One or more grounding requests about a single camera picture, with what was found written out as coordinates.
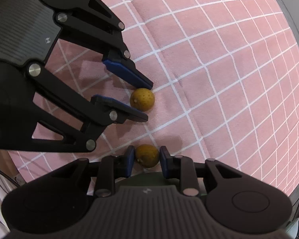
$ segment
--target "pink plaid cloth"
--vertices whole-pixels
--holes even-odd
[[[299,48],[277,2],[103,1],[125,23],[136,67],[154,82],[149,121],[111,125],[91,154],[10,152],[23,177],[147,143],[197,162],[216,158],[289,195],[299,183]],[[88,100],[129,103],[133,88],[93,51],[59,40],[46,67]],[[80,128],[40,96],[35,103]],[[56,138],[40,127],[34,137]]]

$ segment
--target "small orange fruit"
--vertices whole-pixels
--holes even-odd
[[[159,152],[152,145],[140,145],[135,150],[135,157],[138,163],[145,168],[152,168],[159,162]]]
[[[154,94],[146,88],[136,89],[132,93],[130,98],[131,106],[142,112],[150,110],[153,107],[154,103]]]

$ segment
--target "citrus fruit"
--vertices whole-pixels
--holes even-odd
[[[140,165],[145,168],[152,168],[159,161],[159,153],[155,146],[140,145],[136,148],[135,157]]]
[[[153,107],[154,102],[154,94],[146,88],[136,89],[130,98],[131,106],[142,112],[150,110]]]

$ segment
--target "silver screw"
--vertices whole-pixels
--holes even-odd
[[[117,120],[117,112],[116,111],[110,112],[110,119],[113,121]]]
[[[93,151],[96,147],[96,143],[94,140],[89,139],[88,141],[86,141],[86,149],[88,149],[89,151]]]
[[[99,198],[105,198],[110,196],[112,193],[108,189],[98,189],[94,192],[94,195],[98,196]]]
[[[120,23],[119,23],[119,28],[120,28],[120,29],[125,29],[124,23],[120,22]]]
[[[59,13],[57,18],[59,22],[64,23],[67,21],[68,16],[65,13]]]
[[[34,63],[29,66],[29,75],[37,77],[41,73],[41,66]]]
[[[195,188],[187,188],[183,190],[183,194],[189,197],[194,197],[199,194],[199,191]]]
[[[125,50],[125,51],[124,51],[124,56],[125,56],[126,58],[130,58],[130,57],[131,57],[131,53],[130,53],[128,50]]]

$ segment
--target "wire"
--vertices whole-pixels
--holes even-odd
[[[13,179],[11,179],[8,175],[6,175],[3,171],[0,170],[0,174],[5,177],[8,181],[10,181],[13,185],[15,185],[16,187],[20,187],[20,185],[14,181]]]

